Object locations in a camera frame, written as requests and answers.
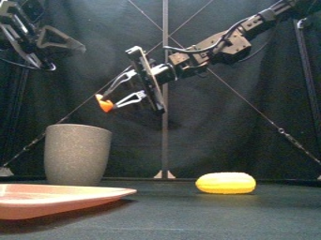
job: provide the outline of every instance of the plastic tray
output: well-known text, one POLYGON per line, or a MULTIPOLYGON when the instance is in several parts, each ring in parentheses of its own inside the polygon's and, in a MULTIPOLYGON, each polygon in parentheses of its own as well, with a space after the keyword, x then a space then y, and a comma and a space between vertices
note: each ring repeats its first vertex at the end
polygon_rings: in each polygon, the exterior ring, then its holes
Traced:
POLYGON ((0 184, 0 219, 26 219, 113 202, 135 193, 117 187, 0 184))

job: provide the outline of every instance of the black table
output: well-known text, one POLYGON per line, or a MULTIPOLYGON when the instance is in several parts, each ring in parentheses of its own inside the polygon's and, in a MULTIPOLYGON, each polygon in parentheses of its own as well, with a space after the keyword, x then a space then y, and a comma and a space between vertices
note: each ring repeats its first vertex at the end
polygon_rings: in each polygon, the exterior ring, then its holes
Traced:
POLYGON ((318 183, 258 182, 243 195, 203 193, 191 180, 104 179, 100 187, 137 192, 88 209, 0 220, 0 239, 321 239, 318 183))

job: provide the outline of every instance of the metal pole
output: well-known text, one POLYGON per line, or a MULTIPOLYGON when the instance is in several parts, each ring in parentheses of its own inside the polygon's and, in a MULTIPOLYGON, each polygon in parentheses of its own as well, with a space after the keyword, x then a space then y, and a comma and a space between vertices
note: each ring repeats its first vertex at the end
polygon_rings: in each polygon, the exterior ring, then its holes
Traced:
POLYGON ((317 140, 317 148, 318 148, 318 156, 321 151, 321 112, 319 107, 317 103, 317 94, 315 94, 315 88, 314 88, 314 80, 311 76, 311 66, 309 61, 309 54, 307 54, 307 48, 306 48, 306 42, 305 42, 305 35, 303 35, 303 26, 300 29, 298 29, 298 21, 294 20, 294 31, 295 31, 295 37, 296 37, 296 43, 298 43, 298 49, 299 49, 299 55, 300 55, 300 61, 302 61, 302 68, 305 73, 305 80, 306 80, 306 87, 307 87, 307 94, 309 94, 309 101, 310 101, 310 110, 311 110, 311 116, 313 116, 313 122, 314 122, 314 132, 315 132, 315 140, 317 140))
MULTIPOLYGON (((163 0, 163 46, 168 45, 168 0, 163 0)), ((168 106, 168 85, 161 86, 164 104, 168 106)), ((168 178, 168 111, 161 115, 161 178, 168 178)))

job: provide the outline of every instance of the gray cup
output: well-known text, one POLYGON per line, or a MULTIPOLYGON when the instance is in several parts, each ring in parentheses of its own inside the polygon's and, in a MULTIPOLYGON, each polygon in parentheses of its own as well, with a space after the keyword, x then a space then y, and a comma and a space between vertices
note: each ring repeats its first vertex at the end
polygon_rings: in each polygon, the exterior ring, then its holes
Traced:
POLYGON ((107 168, 111 132, 100 127, 57 124, 46 127, 44 168, 50 185, 93 187, 107 168))

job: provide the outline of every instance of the yellow sponge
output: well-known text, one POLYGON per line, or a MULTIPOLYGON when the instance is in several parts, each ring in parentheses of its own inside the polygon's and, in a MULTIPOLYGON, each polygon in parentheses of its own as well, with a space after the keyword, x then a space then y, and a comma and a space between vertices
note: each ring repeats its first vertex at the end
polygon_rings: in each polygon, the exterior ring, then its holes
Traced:
POLYGON ((254 191, 255 180, 243 172, 216 172, 202 175, 195 186, 207 193, 240 194, 254 191))

